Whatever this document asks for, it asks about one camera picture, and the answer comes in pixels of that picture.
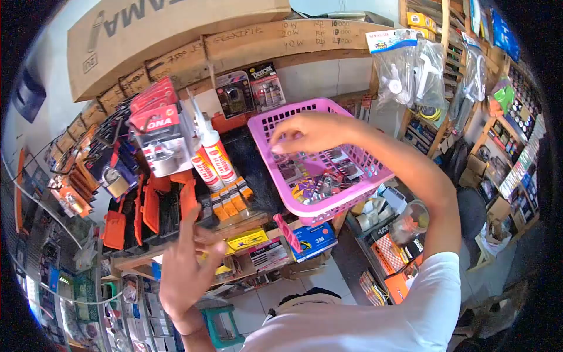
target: wrist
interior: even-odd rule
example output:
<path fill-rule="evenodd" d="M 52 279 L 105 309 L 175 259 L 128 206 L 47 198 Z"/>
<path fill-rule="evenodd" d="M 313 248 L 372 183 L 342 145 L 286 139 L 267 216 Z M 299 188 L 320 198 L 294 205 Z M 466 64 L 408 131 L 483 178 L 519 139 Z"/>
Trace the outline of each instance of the wrist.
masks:
<path fill-rule="evenodd" d="M 170 317 L 180 335 L 188 336 L 205 327 L 201 312 L 194 306 L 180 317 Z"/>
<path fill-rule="evenodd" d="M 354 121 L 350 123 L 346 129 L 346 133 L 344 134 L 344 144 L 353 144 L 364 148 L 364 141 L 374 138 L 374 135 L 377 132 L 376 128 L 363 121 L 354 119 Z"/>

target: hand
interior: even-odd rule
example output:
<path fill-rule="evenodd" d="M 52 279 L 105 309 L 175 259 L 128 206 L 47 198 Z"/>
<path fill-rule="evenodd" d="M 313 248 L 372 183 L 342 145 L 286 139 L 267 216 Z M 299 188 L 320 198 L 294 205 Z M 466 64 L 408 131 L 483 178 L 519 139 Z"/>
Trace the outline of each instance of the hand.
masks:
<path fill-rule="evenodd" d="M 270 145 L 276 154 L 320 152 L 352 143 L 355 132 L 366 128 L 367 124 L 347 116 L 304 112 L 280 122 L 272 134 Z M 279 142 L 283 133 L 285 139 Z"/>
<path fill-rule="evenodd" d="M 200 208 L 198 204 L 182 219 L 178 241 L 166 249 L 162 258 L 160 302 L 182 335 L 201 328 L 197 326 L 203 323 L 201 315 L 190 308 L 211 286 L 226 252 L 226 243 L 220 236 L 194 226 Z M 203 250 L 209 255 L 200 266 L 196 252 Z"/>

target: white tiled floor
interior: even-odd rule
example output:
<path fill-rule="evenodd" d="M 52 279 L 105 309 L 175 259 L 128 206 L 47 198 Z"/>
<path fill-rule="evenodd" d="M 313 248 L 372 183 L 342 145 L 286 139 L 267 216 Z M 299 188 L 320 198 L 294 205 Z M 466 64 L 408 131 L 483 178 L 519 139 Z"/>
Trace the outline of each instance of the white tiled floor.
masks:
<path fill-rule="evenodd" d="M 233 317 L 236 327 L 241 334 L 248 337 L 258 330 L 270 308 L 278 306 L 285 296 L 305 293 L 313 287 L 325 288 L 342 296 L 342 304 L 355 305 L 356 301 L 350 293 L 334 259 L 330 258 L 325 269 L 317 275 L 299 280 L 285 280 L 262 287 L 256 291 L 249 291 L 241 296 L 231 298 L 229 303 L 235 306 Z M 239 352 L 243 344 L 222 349 L 224 352 Z"/>

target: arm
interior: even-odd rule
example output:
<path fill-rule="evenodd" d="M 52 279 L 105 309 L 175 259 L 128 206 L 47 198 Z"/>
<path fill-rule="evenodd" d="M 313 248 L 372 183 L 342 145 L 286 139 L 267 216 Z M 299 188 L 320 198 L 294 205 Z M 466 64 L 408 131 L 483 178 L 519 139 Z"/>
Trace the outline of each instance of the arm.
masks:
<path fill-rule="evenodd" d="M 194 304 L 211 286 L 226 244 L 220 236 L 194 226 L 199 209 L 198 205 L 182 219 L 178 241 L 164 252 L 159 295 L 186 351 L 214 352 L 202 314 Z M 198 251 L 209 253 L 201 265 L 196 260 Z"/>
<path fill-rule="evenodd" d="M 282 134 L 286 139 L 279 142 Z M 279 123 L 270 143 L 274 153 L 318 152 L 357 145 L 388 167 L 426 205 L 430 223 L 424 259 L 439 252 L 459 253 L 461 226 L 455 188 L 433 161 L 366 123 L 328 113 L 301 113 Z"/>

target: person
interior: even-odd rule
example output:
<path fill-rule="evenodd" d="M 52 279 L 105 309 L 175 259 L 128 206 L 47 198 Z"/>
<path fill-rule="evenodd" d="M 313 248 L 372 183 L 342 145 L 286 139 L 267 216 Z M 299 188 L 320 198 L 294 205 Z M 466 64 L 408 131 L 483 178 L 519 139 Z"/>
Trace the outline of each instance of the person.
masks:
<path fill-rule="evenodd" d="M 461 301 L 461 226 L 449 178 L 411 146 L 360 120 L 336 114 L 296 114 L 277 125 L 270 144 L 278 154 L 357 145 L 424 202 L 430 223 L 420 272 L 401 304 L 349 306 L 327 293 L 300 296 L 275 308 L 263 326 L 246 338 L 241 351 L 445 351 Z M 164 254 L 160 300 L 186 351 L 214 351 L 194 304 L 211 285 L 226 245 L 212 243 L 211 233 L 194 229 L 196 211 L 182 219 L 178 242 Z M 196 252 L 203 249 L 209 256 L 199 266 Z"/>

